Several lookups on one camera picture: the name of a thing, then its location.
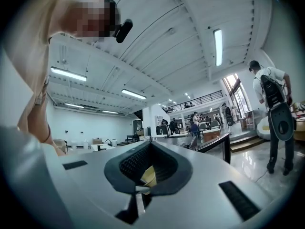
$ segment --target window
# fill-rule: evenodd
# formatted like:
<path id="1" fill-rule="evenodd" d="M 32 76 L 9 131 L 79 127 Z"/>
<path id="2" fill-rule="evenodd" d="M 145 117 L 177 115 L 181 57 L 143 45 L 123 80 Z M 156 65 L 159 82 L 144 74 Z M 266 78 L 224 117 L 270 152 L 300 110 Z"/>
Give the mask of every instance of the window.
<path id="1" fill-rule="evenodd" d="M 249 107 L 246 100 L 247 98 L 244 86 L 239 80 L 238 75 L 235 73 L 225 77 L 223 80 L 229 91 L 234 106 L 240 113 L 240 117 L 245 118 L 245 113 L 249 111 Z"/>

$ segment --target faucet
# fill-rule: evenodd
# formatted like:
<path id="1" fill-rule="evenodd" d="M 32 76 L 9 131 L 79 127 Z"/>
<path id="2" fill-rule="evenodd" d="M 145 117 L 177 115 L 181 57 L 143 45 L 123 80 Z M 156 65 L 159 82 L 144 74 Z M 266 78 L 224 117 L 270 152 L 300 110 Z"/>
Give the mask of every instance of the faucet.
<path id="1" fill-rule="evenodd" d="M 107 139 L 105 142 L 107 142 L 108 140 L 110 142 L 108 145 L 112 147 L 112 142 L 110 141 L 110 139 Z"/>

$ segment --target balcony railing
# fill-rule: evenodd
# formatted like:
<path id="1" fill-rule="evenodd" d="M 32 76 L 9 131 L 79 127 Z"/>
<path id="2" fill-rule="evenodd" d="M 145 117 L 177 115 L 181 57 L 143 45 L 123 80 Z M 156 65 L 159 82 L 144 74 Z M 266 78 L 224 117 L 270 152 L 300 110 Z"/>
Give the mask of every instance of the balcony railing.
<path id="1" fill-rule="evenodd" d="M 222 97 L 224 97 L 224 96 L 223 96 L 223 94 L 220 90 L 220 91 L 217 91 L 217 92 L 212 93 L 212 94 L 208 94 L 208 95 L 203 96 L 203 97 L 195 98 L 195 99 L 192 99 L 190 101 L 187 101 L 187 102 L 184 102 L 184 103 L 181 103 L 181 104 L 173 105 L 171 107 L 165 108 L 164 111 L 166 113 L 172 113 L 172 112 L 175 112 L 175 111 L 180 111 L 180 110 L 183 110 L 183 109 L 194 107 L 194 106 L 199 105 L 199 104 L 205 104 L 205 103 L 211 102 L 213 100 L 220 99 Z"/>

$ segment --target fluorescent light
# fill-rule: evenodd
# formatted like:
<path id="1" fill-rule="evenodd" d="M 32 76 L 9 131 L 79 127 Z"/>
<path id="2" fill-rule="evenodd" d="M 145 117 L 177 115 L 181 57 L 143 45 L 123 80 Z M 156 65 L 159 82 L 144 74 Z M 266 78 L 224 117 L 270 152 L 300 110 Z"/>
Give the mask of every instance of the fluorescent light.
<path id="1" fill-rule="evenodd" d="M 123 90 L 122 90 L 122 93 L 131 95 L 131 96 L 134 96 L 134 97 L 137 97 L 137 98 L 141 98 L 141 99 L 146 99 L 145 96 L 142 96 L 142 95 L 140 95 L 140 94 L 136 94 L 136 93 L 131 92 L 131 91 L 128 91 L 128 90 L 126 90 L 126 89 L 123 89 Z"/>
<path id="2" fill-rule="evenodd" d="M 214 30 L 214 40 L 216 49 L 216 66 L 223 63 L 223 34 L 220 29 Z"/>
<path id="3" fill-rule="evenodd" d="M 71 77 L 71 78 L 75 78 L 75 79 L 80 80 L 80 81 L 84 81 L 84 82 L 87 81 L 87 77 L 86 76 L 82 76 L 82 75 L 79 75 L 79 74 L 74 74 L 74 73 L 71 73 L 69 71 L 62 70 L 62 69 L 59 69 L 59 68 L 56 68 L 56 67 L 51 67 L 51 71 L 53 73 L 65 75 L 65 76 L 68 76 L 68 77 Z"/>
<path id="4" fill-rule="evenodd" d="M 102 112 L 110 113 L 110 114 L 118 114 L 118 112 L 112 112 L 112 111 L 107 111 L 107 110 L 102 110 Z"/>
<path id="5" fill-rule="evenodd" d="M 67 103 L 65 103 L 65 105 L 71 106 L 71 107 L 76 107 L 76 108 L 81 108 L 81 109 L 84 108 L 83 106 L 78 106 L 78 105 L 74 105 L 74 104 L 67 104 Z"/>

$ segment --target white ceiling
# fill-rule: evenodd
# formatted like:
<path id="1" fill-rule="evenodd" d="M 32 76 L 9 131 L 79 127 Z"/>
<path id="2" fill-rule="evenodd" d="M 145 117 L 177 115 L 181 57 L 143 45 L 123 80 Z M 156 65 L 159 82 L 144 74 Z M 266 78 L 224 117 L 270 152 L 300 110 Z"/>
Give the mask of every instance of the white ceiling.
<path id="1" fill-rule="evenodd" d="M 246 65 L 252 51 L 252 36 L 257 34 L 253 26 L 257 21 L 255 0 L 115 1 L 122 21 L 133 21 L 123 43 L 114 38 L 94 44 L 66 35 L 52 38 L 50 66 L 88 77 L 85 85 L 75 79 L 69 83 L 50 71 L 49 94 L 56 104 L 133 113 L 181 97 L 192 84 L 215 80 L 213 76 L 219 77 L 225 69 L 234 72 L 234 67 Z M 223 64 L 219 67 L 213 58 L 215 29 L 223 31 Z M 123 88 L 147 99 L 129 98 L 121 93 Z"/>

